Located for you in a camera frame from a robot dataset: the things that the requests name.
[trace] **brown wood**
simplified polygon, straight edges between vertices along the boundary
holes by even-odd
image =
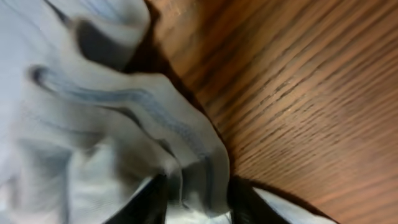
[[[398,223],[398,1],[150,2],[234,173],[341,223]]]

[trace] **dish towel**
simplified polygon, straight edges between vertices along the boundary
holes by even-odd
[[[29,12],[16,2],[2,3]],[[230,223],[229,160],[211,123],[164,75],[121,72],[150,22],[144,2],[35,3],[40,14],[17,10],[41,59],[22,81],[1,223],[106,223],[159,178],[166,223]],[[256,192],[289,223],[334,223]]]

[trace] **white fabric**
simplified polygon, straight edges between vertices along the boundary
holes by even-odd
[[[13,52],[2,83],[23,83],[0,151],[0,223],[102,223],[159,172],[172,186],[167,223],[230,223],[229,160],[210,122],[163,75],[119,72],[149,24],[142,0],[52,3],[67,26],[42,1],[0,2],[0,50]],[[257,192],[293,224],[333,223]]]

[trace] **wooden surface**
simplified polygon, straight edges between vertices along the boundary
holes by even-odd
[[[341,223],[398,223],[398,1],[150,2],[234,173]]]

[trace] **garment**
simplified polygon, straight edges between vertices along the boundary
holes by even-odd
[[[211,123],[164,75],[121,72],[149,25],[144,2],[37,4],[25,31],[39,33],[30,45],[40,59],[22,81],[4,216],[13,224],[110,223],[149,191],[158,197],[134,209],[158,202],[150,211],[166,212],[166,223],[229,223],[229,160]],[[152,188],[158,181],[167,188]],[[290,209],[293,221],[283,219],[291,223],[333,223],[259,195],[281,216]]]

